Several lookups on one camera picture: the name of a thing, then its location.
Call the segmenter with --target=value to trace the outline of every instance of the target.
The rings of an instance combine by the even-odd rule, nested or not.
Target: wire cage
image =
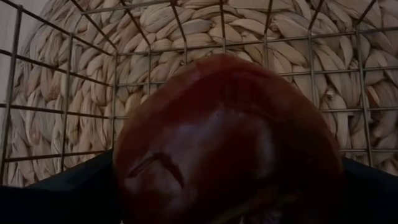
[[[1,144],[1,153],[0,153],[0,181],[1,183],[3,182],[3,177],[5,173],[5,165],[10,162],[21,162],[21,161],[28,161],[28,160],[39,160],[39,159],[51,159],[51,158],[59,158],[60,163],[59,163],[59,170],[63,171],[65,169],[64,163],[65,163],[65,158],[66,157],[73,157],[73,156],[81,156],[81,155],[86,155],[86,154],[100,154],[103,153],[104,151],[90,151],[90,152],[67,152],[65,150],[65,142],[67,140],[66,137],[66,126],[67,126],[67,119],[68,116],[80,116],[80,117],[87,117],[87,118],[98,118],[98,119],[110,119],[111,120],[111,133],[112,134],[112,139],[111,139],[111,149],[114,148],[114,143],[115,143],[115,121],[119,119],[127,119],[126,116],[117,116],[115,112],[115,98],[116,98],[116,92],[118,88],[122,87],[132,87],[132,86],[146,86],[148,87],[148,91],[150,92],[151,86],[152,85],[160,85],[164,82],[152,82],[150,78],[151,74],[151,56],[153,55],[158,55],[164,52],[183,52],[183,62],[184,64],[187,64],[187,54],[189,50],[195,50],[195,49],[204,49],[204,48],[222,48],[223,52],[226,52],[228,47],[234,47],[234,46],[244,46],[244,45],[253,45],[253,44],[261,44],[263,46],[263,55],[264,55],[264,60],[262,62],[262,66],[264,68],[269,68],[269,63],[268,63],[268,47],[270,43],[273,42],[283,42],[283,41],[294,41],[294,40],[306,40],[308,41],[308,50],[309,50],[309,67],[310,71],[309,72],[294,72],[294,73],[282,73],[279,74],[283,77],[292,77],[292,76],[299,76],[299,75],[310,75],[310,80],[311,80],[311,86],[312,86],[312,99],[315,101],[315,77],[319,74],[328,74],[328,73],[348,73],[348,72],[359,72],[360,76],[360,91],[361,91],[361,108],[353,108],[353,109],[330,109],[330,110],[321,110],[322,113],[347,113],[347,112],[352,112],[352,113],[362,113],[362,114],[367,114],[370,111],[390,111],[390,110],[398,110],[398,107],[380,107],[380,108],[370,108],[366,103],[365,97],[363,97],[363,93],[365,92],[365,85],[364,85],[364,72],[369,72],[369,71],[380,71],[380,70],[394,70],[398,69],[398,66],[388,66],[388,67],[377,67],[377,68],[367,68],[364,66],[363,60],[361,58],[361,39],[360,35],[361,34],[370,34],[370,33],[377,33],[377,32],[387,32],[387,31],[392,31],[392,30],[398,30],[398,27],[389,27],[389,28],[383,28],[383,29],[368,29],[368,30],[361,30],[359,28],[359,24],[363,19],[366,17],[366,14],[371,10],[373,5],[376,3],[376,0],[372,0],[370,4],[366,7],[366,10],[360,15],[359,19],[355,23],[355,31],[350,31],[350,32],[343,32],[343,33],[335,33],[335,34],[323,34],[323,35],[314,35],[312,32],[313,25],[315,23],[315,20],[318,16],[318,13],[320,12],[322,6],[325,4],[325,0],[320,0],[318,3],[317,8],[315,9],[315,13],[312,16],[312,19],[310,21],[310,25],[308,27],[308,35],[303,36],[303,37],[293,37],[293,38],[282,38],[282,39],[267,39],[267,30],[270,29],[270,16],[267,16],[266,20],[266,25],[264,29],[264,40],[258,40],[258,41],[250,41],[250,42],[239,42],[239,43],[229,43],[226,41],[226,31],[225,31],[225,26],[224,26],[224,1],[220,0],[219,7],[220,7],[220,12],[221,12],[221,28],[222,28],[222,44],[214,44],[214,45],[207,45],[207,46],[198,46],[198,47],[192,47],[189,46],[187,43],[187,38],[186,35],[184,34],[184,29],[183,25],[179,19],[179,16],[177,14],[176,10],[176,1],[173,0],[161,0],[161,1],[151,1],[151,2],[142,2],[139,4],[126,4],[124,0],[120,0],[119,6],[116,7],[107,7],[107,8],[102,8],[102,9],[92,9],[92,10],[84,10],[76,0],[70,0],[75,7],[80,11],[80,18],[85,17],[89,23],[91,23],[97,30],[98,32],[103,35],[103,38],[114,48],[114,54],[111,54],[102,48],[96,46],[95,44],[92,44],[81,37],[76,35],[76,32],[69,32],[65,29],[62,29],[61,27],[57,26],[54,23],[51,23],[42,17],[28,11],[27,9],[24,9],[21,5],[14,4],[10,0],[0,0],[1,2],[7,4],[8,6],[11,6],[17,11],[16,14],[16,23],[15,23],[15,29],[14,29],[14,36],[13,36],[13,43],[12,43],[12,50],[7,51],[0,49],[0,54],[7,55],[11,58],[11,63],[10,63],[10,70],[9,70],[9,79],[7,83],[7,98],[5,103],[0,104],[0,108],[5,109],[5,114],[4,114],[4,122],[3,122],[3,133],[2,133],[2,144]],[[178,24],[178,29],[181,32],[181,35],[184,40],[184,47],[182,48],[175,48],[175,49],[165,49],[165,50],[151,50],[150,47],[150,42],[145,34],[145,32],[142,30],[142,28],[139,25],[139,22],[136,21],[132,13],[130,12],[131,9],[134,9],[136,7],[144,7],[144,6],[151,6],[154,4],[162,4],[162,3],[167,3],[169,2],[172,9],[173,9],[173,14],[175,16],[175,19]],[[273,0],[269,0],[269,5],[267,6],[267,15],[271,15],[273,12],[275,12],[273,9]],[[102,12],[111,12],[111,11],[125,11],[136,28],[138,29],[139,33],[141,33],[143,39],[148,45],[148,50],[143,51],[143,52],[132,52],[132,53],[122,53],[118,52],[118,48],[116,47],[115,43],[113,43],[110,38],[102,31],[102,29],[95,23],[95,21],[90,17],[91,14],[96,14],[96,13],[102,13]],[[67,46],[67,52],[68,52],[68,57],[67,57],[67,67],[65,69],[49,65],[47,63],[40,62],[38,60],[33,60],[29,57],[25,57],[23,55],[19,55],[17,53],[18,47],[19,47],[19,36],[20,36],[20,29],[21,29],[21,20],[22,20],[22,15],[28,15],[29,17],[44,23],[47,26],[50,26],[51,28],[61,32],[63,35],[68,36],[68,46]],[[347,69],[347,70],[325,70],[325,71],[315,71],[314,69],[314,63],[313,63],[313,41],[315,39],[319,38],[326,38],[326,37],[339,37],[339,36],[355,36],[357,46],[355,47],[356,50],[358,51],[358,69]],[[102,54],[105,54],[107,56],[113,57],[114,58],[114,66],[115,66],[115,71],[117,71],[117,66],[118,66],[118,60],[120,57],[123,56],[132,56],[132,55],[145,55],[149,56],[149,64],[148,64],[148,79],[147,82],[135,82],[135,83],[118,83],[116,81],[116,78],[114,79],[113,84],[109,84],[106,82],[102,82],[99,80],[96,80],[94,78],[90,78],[87,76],[79,75],[71,70],[71,60],[72,60],[72,47],[74,42],[79,42],[80,44],[87,45],[88,47],[91,47],[93,49],[96,49],[97,51],[101,52]],[[112,114],[111,116],[100,116],[97,114],[85,114],[85,113],[78,113],[78,112],[72,112],[68,111],[68,98],[63,101],[63,109],[62,110],[52,110],[48,108],[37,108],[37,107],[30,107],[30,106],[21,106],[21,105],[14,105],[12,104],[12,99],[13,99],[13,86],[14,86],[14,80],[15,80],[15,75],[16,75],[16,63],[17,60],[29,62],[34,65],[38,65],[41,67],[49,68],[54,71],[58,71],[63,73],[66,76],[66,94],[69,95],[70,91],[70,77],[77,77],[81,78],[83,80],[87,80],[93,83],[97,83],[103,86],[106,86],[107,88],[112,89]],[[27,110],[27,111],[39,111],[39,112],[46,112],[46,113],[53,113],[53,114],[61,114],[62,115],[62,150],[59,154],[49,154],[49,155],[41,155],[41,156],[25,156],[25,157],[12,157],[8,158],[7,157],[7,150],[10,150],[8,148],[9,145],[9,130],[11,126],[11,110]],[[380,153],[380,152],[398,152],[398,149],[377,149],[376,151],[372,148],[371,146],[371,140],[370,140],[370,135],[369,135],[369,121],[367,116],[364,117],[364,129],[365,129],[365,134],[366,134],[366,147],[362,149],[341,149],[341,152],[365,152],[368,155],[368,164],[370,166],[374,166],[373,163],[373,157],[372,154],[374,153]]]

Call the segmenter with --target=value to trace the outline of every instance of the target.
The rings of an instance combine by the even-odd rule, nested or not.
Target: reddish-brown fruit
[[[134,224],[207,223],[253,195],[281,221],[321,221],[342,176],[316,107],[278,75],[227,55],[191,63],[132,112],[114,169]]]

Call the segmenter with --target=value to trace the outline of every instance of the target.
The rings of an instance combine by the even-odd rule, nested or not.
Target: glossy red object
[[[125,223],[135,224],[207,223],[256,194],[270,209],[293,195],[282,214],[319,221],[342,176],[316,107],[278,75],[227,55],[191,63],[130,115],[114,169]]]

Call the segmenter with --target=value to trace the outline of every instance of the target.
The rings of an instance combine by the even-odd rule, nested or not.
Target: wire grid
[[[90,152],[78,152],[78,153],[66,153],[65,152],[65,141],[66,141],[66,123],[67,123],[67,115],[76,115],[76,116],[83,116],[83,117],[90,117],[90,118],[100,118],[100,119],[111,119],[112,120],[112,140],[111,140],[111,148],[114,148],[114,122],[116,119],[127,119],[126,116],[115,116],[115,98],[116,98],[116,90],[118,87],[127,87],[127,86],[144,86],[147,85],[150,87],[151,85],[158,85],[162,84],[164,82],[152,82],[150,80],[150,72],[151,72],[151,61],[150,61],[150,56],[155,55],[155,54],[161,54],[163,52],[171,52],[171,51],[176,51],[176,52],[183,52],[184,54],[184,64],[187,63],[187,52],[188,50],[195,50],[195,49],[205,49],[205,48],[215,48],[215,47],[222,47],[223,52],[226,52],[227,47],[233,47],[233,46],[239,46],[239,45],[250,45],[250,44],[264,44],[263,48],[263,55],[264,55],[264,60],[263,60],[263,67],[268,68],[268,44],[272,42],[282,42],[282,41],[293,41],[293,40],[307,40],[308,41],[308,49],[309,49],[309,56],[310,56],[310,71],[309,72],[296,72],[296,73],[281,73],[279,74],[280,76],[293,76],[293,75],[310,75],[311,78],[311,84],[312,84],[312,100],[313,102],[315,101],[315,75],[318,74],[327,74],[327,73],[347,73],[347,72],[359,72],[360,76],[360,85],[361,85],[361,108],[355,108],[355,109],[333,109],[333,110],[320,110],[322,113],[346,113],[346,112],[359,112],[362,114],[366,114],[368,111],[388,111],[388,110],[398,110],[398,107],[382,107],[382,108],[367,108],[366,105],[366,99],[364,96],[364,72],[367,71],[376,71],[376,70],[392,70],[392,69],[398,69],[398,66],[388,66],[388,67],[377,67],[377,68],[364,68],[363,61],[362,61],[362,55],[360,54],[361,50],[361,41],[360,41],[360,35],[361,34],[369,34],[369,33],[375,33],[375,32],[386,32],[386,31],[391,31],[391,30],[398,30],[398,27],[389,27],[389,28],[383,28],[383,29],[369,29],[369,30],[360,30],[359,29],[359,24],[360,22],[364,19],[365,15],[368,13],[368,11],[372,8],[376,0],[372,0],[370,4],[367,6],[366,10],[362,13],[360,18],[356,21],[355,23],[355,31],[351,32],[342,32],[342,33],[336,33],[336,34],[323,34],[323,35],[313,35],[312,34],[312,26],[314,25],[315,19],[318,16],[318,13],[320,12],[321,7],[323,6],[323,3],[325,0],[321,0],[315,9],[315,13],[312,16],[312,19],[310,21],[310,25],[308,27],[308,35],[303,36],[303,37],[293,37],[293,38],[284,38],[284,39],[272,39],[272,40],[267,40],[267,30],[270,26],[271,20],[269,19],[270,16],[274,11],[272,11],[272,2],[273,0],[269,0],[269,4],[267,6],[267,20],[266,20],[266,25],[264,29],[264,40],[258,40],[258,41],[251,41],[251,42],[240,42],[240,43],[226,43],[226,37],[225,37],[225,26],[224,26],[224,12],[223,12],[223,0],[220,0],[219,6],[220,6],[220,13],[221,13],[221,28],[222,28],[222,35],[223,35],[223,43],[222,44],[215,44],[215,45],[207,45],[207,46],[199,46],[199,47],[190,47],[187,44],[187,39],[185,37],[184,31],[182,29],[182,23],[180,22],[180,19],[177,14],[177,10],[175,8],[175,1],[174,0],[160,0],[160,1],[151,1],[151,2],[144,2],[144,3],[139,3],[139,4],[126,4],[124,0],[120,0],[121,6],[116,6],[116,7],[109,7],[109,8],[102,8],[102,9],[94,9],[94,10],[84,10],[76,0],[70,0],[76,8],[80,11],[81,17],[80,19],[85,16],[90,23],[92,23],[95,28],[98,30],[98,32],[103,35],[104,39],[113,46],[115,49],[115,54],[110,54],[107,51],[83,40],[82,38],[76,36],[73,32],[68,32],[65,29],[62,29],[59,26],[56,26],[55,24],[46,21],[45,19],[31,13],[27,9],[24,9],[21,5],[15,4],[11,2],[10,0],[0,0],[1,2],[6,3],[7,5],[13,7],[14,9],[17,10],[16,14],[16,23],[15,23],[15,29],[14,29],[14,37],[13,37],[13,43],[12,43],[12,50],[11,52],[8,52],[7,50],[2,50],[0,49],[0,54],[7,55],[11,57],[11,62],[10,62],[10,70],[9,70],[9,79],[8,79],[8,84],[7,84],[7,98],[6,98],[6,103],[0,103],[0,108],[5,108],[5,116],[4,119],[5,121],[3,122],[3,134],[2,134],[2,145],[0,148],[0,184],[3,182],[3,176],[4,176],[4,168],[5,168],[5,163],[7,162],[18,162],[18,161],[26,161],[26,160],[36,160],[36,159],[51,159],[51,158],[61,158],[61,163],[60,163],[60,170],[63,171],[64,168],[64,159],[67,156],[80,156],[80,155],[87,155],[87,154],[98,154],[103,151],[90,151]],[[144,6],[151,6],[154,4],[162,4],[169,2],[172,9],[173,13],[175,16],[175,19],[178,24],[178,28],[181,31],[183,41],[184,41],[184,47],[183,48],[176,48],[176,49],[166,49],[166,50],[151,50],[150,49],[150,42],[148,41],[146,35],[144,34],[143,30],[140,28],[139,24],[131,14],[130,10],[135,8],[135,7],[144,7]],[[109,37],[101,30],[101,28],[95,24],[94,20],[89,16],[90,14],[94,13],[101,13],[101,12],[111,12],[111,11],[118,11],[118,10],[125,10],[126,13],[129,15],[131,18],[132,22],[134,25],[137,27],[138,31],[142,34],[143,39],[146,41],[148,45],[148,51],[145,52],[132,52],[132,53],[119,53],[117,51],[117,48],[114,43],[109,39]],[[55,30],[68,35],[69,38],[69,43],[68,43],[68,58],[67,58],[67,69],[63,70],[58,67],[54,67],[53,65],[49,65],[43,62],[39,62],[36,60],[32,60],[30,58],[27,58],[25,56],[17,54],[18,50],[18,45],[19,45],[19,32],[21,28],[21,20],[22,20],[22,15],[27,14],[28,16],[43,22],[44,24],[54,28]],[[327,71],[314,71],[314,64],[313,64],[313,39],[317,38],[325,38],[325,37],[338,37],[342,35],[355,35],[356,40],[357,40],[357,54],[358,54],[358,69],[347,69],[347,70],[327,70]],[[116,79],[114,79],[113,85],[109,85],[107,83],[94,80],[92,78],[84,77],[83,75],[79,75],[77,73],[71,72],[71,56],[72,56],[72,45],[73,41],[77,40],[85,45],[88,45],[99,52],[113,56],[115,59],[115,68],[117,68],[118,64],[118,57],[120,56],[127,56],[127,55],[146,55],[149,56],[149,72],[148,72],[148,81],[147,82],[140,82],[140,83],[123,83],[123,84],[118,84],[116,83]],[[25,62],[32,63],[34,65],[39,65],[45,68],[49,68],[58,72],[62,72],[67,76],[67,83],[66,83],[66,90],[67,90],[67,96],[69,95],[69,81],[70,81],[70,76],[82,78],[84,80],[88,80],[91,82],[95,82],[107,87],[111,87],[113,89],[113,109],[112,109],[112,116],[98,116],[94,114],[84,114],[84,113],[74,113],[74,112],[69,112],[68,111],[68,98],[66,97],[63,106],[63,110],[50,110],[47,108],[36,108],[36,107],[29,107],[29,106],[21,106],[21,105],[13,105],[11,103],[12,101],[12,94],[13,94],[13,86],[14,86],[14,76],[16,72],[16,60],[22,60]],[[62,114],[63,115],[63,133],[62,133],[62,152],[60,154],[51,154],[51,155],[43,155],[43,156],[28,156],[28,157],[13,157],[13,158],[6,158],[6,152],[7,152],[7,141],[8,141],[8,134],[9,134],[9,127],[10,127],[10,111],[11,109],[17,109],[17,110],[29,110],[29,111],[40,111],[40,112],[48,112],[48,113],[55,113],[55,114]],[[369,121],[367,116],[364,117],[364,128],[365,128],[365,133],[366,133],[366,148],[365,149],[341,149],[341,152],[366,152],[368,154],[368,159],[369,159],[369,165],[373,166],[373,158],[372,158],[372,153],[374,152],[398,152],[398,149],[377,149],[377,151],[373,151],[371,148],[371,143],[370,143],[370,135],[369,135]]]

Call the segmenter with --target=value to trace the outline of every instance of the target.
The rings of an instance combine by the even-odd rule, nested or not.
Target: beige woven texture
[[[130,0],[137,4],[145,0]],[[354,31],[354,24],[371,0],[325,1],[313,25],[312,34],[331,34]],[[119,6],[118,0],[81,0],[84,10]],[[310,20],[319,0],[274,0],[267,39],[302,37],[308,34]],[[222,44],[222,26],[219,0],[190,0],[177,3],[177,13],[187,45],[206,46]],[[224,9],[226,43],[263,40],[268,0],[229,0]],[[184,48],[182,34],[170,4],[157,4],[131,10],[140,24],[152,50]],[[104,37],[80,16],[72,2],[50,0],[41,15],[46,20],[74,32],[98,47],[115,53]],[[147,44],[124,10],[91,14],[91,18],[116,44],[119,53],[148,51]],[[362,30],[398,26],[398,2],[376,1],[366,14]],[[398,65],[398,31],[361,34],[361,56],[365,68]],[[227,48],[245,60],[263,65],[263,44],[240,45]],[[315,71],[358,69],[355,35],[313,39],[313,66]],[[187,52],[188,63],[223,48],[196,49]],[[25,43],[23,55],[50,65],[67,69],[68,37],[53,28],[38,24],[31,39]],[[268,65],[277,73],[310,71],[307,40],[268,43]],[[149,58],[129,55],[118,58],[115,71],[114,57],[101,54],[85,44],[74,41],[71,70],[75,73],[112,85],[117,83],[147,82]],[[183,52],[164,52],[151,57],[152,82],[163,82],[182,68]],[[312,101],[310,75],[285,76],[285,79]],[[68,110],[85,114],[112,116],[113,94],[105,87],[81,78],[70,78],[67,96],[67,76],[48,68],[18,61],[14,84],[13,104],[31,107],[63,109],[68,98]],[[364,73],[368,107],[398,106],[398,74],[395,70]],[[158,85],[152,85],[153,93]],[[116,93],[116,116],[125,116],[148,97],[148,87],[119,87]],[[361,108],[361,87],[358,72],[315,75],[315,106],[321,110]],[[342,149],[366,149],[364,118],[360,110],[342,113],[323,113],[330,131]],[[369,133],[374,151],[397,148],[397,111],[370,111]],[[26,157],[60,154],[62,150],[61,114],[11,110],[12,127],[9,134],[8,157]],[[115,122],[118,134],[123,120]],[[65,152],[103,151],[111,147],[112,122],[68,115]],[[346,152],[346,157],[364,164],[368,156],[363,152]],[[94,155],[68,156],[65,167],[75,166]],[[375,167],[398,175],[398,157],[393,152],[374,152]],[[60,159],[41,159],[7,163],[5,183],[25,186],[60,172]]]

